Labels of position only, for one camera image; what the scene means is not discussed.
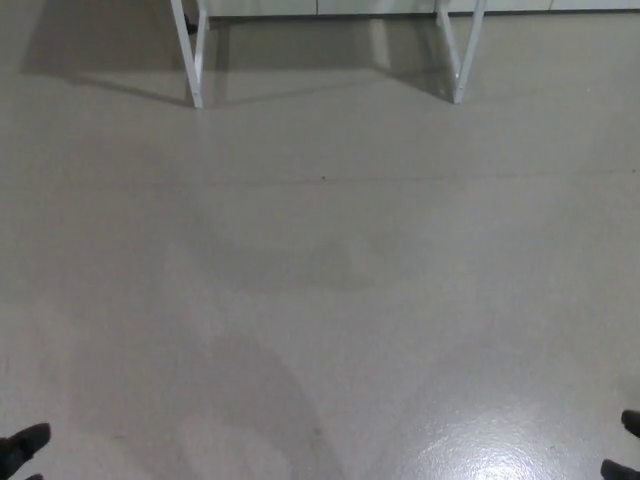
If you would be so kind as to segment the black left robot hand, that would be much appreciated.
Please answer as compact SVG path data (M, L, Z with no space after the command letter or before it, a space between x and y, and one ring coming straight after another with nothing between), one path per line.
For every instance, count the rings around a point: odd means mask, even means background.
M1 438L1 479L11 479L51 440L47 422L31 425L9 437Z

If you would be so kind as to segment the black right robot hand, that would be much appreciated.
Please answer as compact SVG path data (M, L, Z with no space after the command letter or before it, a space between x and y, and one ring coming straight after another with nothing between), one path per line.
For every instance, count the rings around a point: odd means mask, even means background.
M629 433L636 438L639 437L640 418L638 411L624 410L621 414L621 423ZM602 461L600 474L602 478L606 480L639 480L640 477L638 470L610 459Z

